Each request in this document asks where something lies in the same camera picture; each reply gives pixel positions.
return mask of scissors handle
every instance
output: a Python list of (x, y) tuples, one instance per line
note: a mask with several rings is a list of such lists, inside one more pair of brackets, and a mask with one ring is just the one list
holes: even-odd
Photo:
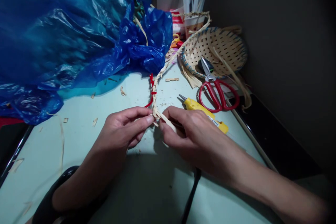
[[(214, 102), (215, 104), (215, 108), (216, 109), (211, 109), (211, 108), (208, 108), (204, 105), (204, 103), (202, 102), (202, 91), (203, 91), (203, 88), (206, 87), (209, 94), (210, 94), (210, 97), (212, 99), (212, 101)], [(211, 113), (217, 113), (219, 111), (221, 111), (223, 108), (221, 106), (221, 104), (219, 103), (218, 99), (217, 99), (217, 95), (216, 95), (216, 92), (214, 91), (214, 89), (212, 88), (211, 86), (211, 83), (210, 82), (204, 82), (203, 85), (200, 87), (199, 89), (199, 92), (198, 92), (198, 99), (199, 99), (199, 102), (200, 104), (205, 107), (207, 110), (209, 110)]]
[[(237, 108), (238, 105), (239, 105), (239, 102), (240, 102), (240, 98), (239, 98), (239, 95), (236, 92), (236, 90), (233, 87), (231, 87), (230, 85), (226, 84), (224, 81), (221, 81), (221, 80), (218, 80), (218, 79), (215, 80), (214, 84), (215, 84), (215, 87), (216, 87), (216, 89), (218, 91), (219, 98), (220, 98), (221, 101), (220, 102), (218, 101), (217, 94), (214, 91), (213, 87), (211, 86), (211, 83), (205, 82), (201, 86), (201, 88), (199, 89), (199, 93), (198, 93), (198, 99), (199, 99), (200, 104), (203, 107), (205, 107), (207, 110), (209, 110), (211, 113), (217, 113), (217, 112), (222, 111), (222, 110), (233, 110), (233, 109)], [(228, 107), (226, 105), (226, 101), (225, 101), (225, 97), (224, 97), (224, 92), (222, 90), (221, 84), (224, 85), (224, 86), (226, 86), (234, 94), (236, 102), (231, 107)], [(215, 109), (210, 109), (210, 108), (206, 107), (204, 105), (203, 101), (202, 101), (202, 91), (203, 91), (204, 86), (207, 87), (207, 90), (208, 90), (208, 92), (210, 94), (210, 97), (211, 97), (211, 99), (212, 99), (212, 101), (213, 101), (213, 103), (215, 105)]]
[[(222, 90), (222, 87), (221, 87), (221, 84), (226, 86), (234, 95), (234, 98), (236, 100), (236, 102), (231, 106), (231, 107), (228, 107), (226, 105), (226, 101), (225, 101), (225, 97), (224, 97), (224, 92)], [(239, 98), (239, 95), (237, 93), (237, 91), (232, 87), (230, 86), (229, 84), (225, 83), (224, 81), (222, 80), (215, 80), (215, 87), (217, 88), (217, 91), (219, 93), (219, 97), (220, 97), (220, 100), (221, 100), (221, 104), (222, 104), (222, 108), (224, 110), (233, 110), (235, 108), (238, 107), (239, 105), (239, 102), (240, 102), (240, 98)]]

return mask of red ribbon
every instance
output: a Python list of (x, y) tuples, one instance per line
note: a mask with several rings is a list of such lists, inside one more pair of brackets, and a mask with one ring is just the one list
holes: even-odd
[[(150, 78), (150, 84), (152, 85), (152, 88), (153, 88), (154, 81), (153, 81), (153, 74), (152, 73), (149, 75), (149, 78)], [(150, 101), (149, 101), (149, 103), (145, 107), (149, 107), (152, 104), (152, 102), (153, 102), (153, 95), (156, 95), (156, 92), (151, 92)]]

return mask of woven basket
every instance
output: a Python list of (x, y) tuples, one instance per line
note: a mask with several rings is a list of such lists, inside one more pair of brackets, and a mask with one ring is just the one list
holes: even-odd
[(229, 64), (234, 72), (238, 72), (246, 63), (247, 49), (242, 39), (225, 28), (209, 27), (195, 38), (192, 38), (182, 53), (182, 61), (186, 69), (193, 75), (205, 79), (205, 75), (198, 69), (201, 56), (212, 63), (213, 75), (226, 78), (230, 75), (228, 69), (213, 55), (209, 46), (215, 47), (218, 54)]

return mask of red-handled scissors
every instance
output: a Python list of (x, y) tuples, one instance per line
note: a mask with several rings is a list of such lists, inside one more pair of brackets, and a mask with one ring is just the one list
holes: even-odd
[[(198, 99), (200, 100), (199, 101), (200, 104), (203, 107), (205, 107), (207, 110), (209, 110), (211, 113), (217, 113), (217, 112), (222, 111), (222, 110), (233, 110), (236, 107), (238, 107), (238, 105), (239, 105), (239, 95), (236, 92), (236, 90), (233, 87), (231, 87), (230, 85), (226, 84), (224, 81), (216, 79), (216, 77), (211, 74), (210, 69), (208, 67), (208, 64), (205, 61), (204, 57), (202, 57), (201, 63), (202, 63), (202, 67), (203, 67), (203, 70), (205, 72), (206, 77), (205, 77), (205, 82), (203, 83), (203, 85), (199, 89), (199, 93), (198, 93)], [(211, 86), (212, 83), (215, 84), (215, 87), (218, 91), (219, 98), (221, 100), (220, 102), (218, 101), (215, 90)], [(228, 89), (230, 89), (230, 91), (234, 94), (236, 102), (231, 107), (228, 107), (226, 105), (224, 92), (222, 90), (221, 84), (224, 85), (225, 87), (227, 87)], [(214, 109), (214, 110), (210, 109), (210, 108), (207, 108), (202, 102), (202, 97), (201, 96), (202, 96), (202, 90), (203, 90), (204, 86), (206, 86), (206, 88), (207, 88), (207, 90), (210, 94), (210, 97), (211, 97), (213, 103), (215, 104), (216, 109)]]

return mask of right hand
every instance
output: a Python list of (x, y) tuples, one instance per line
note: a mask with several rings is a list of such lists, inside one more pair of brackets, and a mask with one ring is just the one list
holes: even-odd
[(184, 138), (178, 136), (160, 120), (164, 143), (176, 149), (187, 162), (234, 186), (240, 166), (248, 164), (250, 157), (201, 110), (170, 106), (163, 114), (182, 124), (186, 134)]

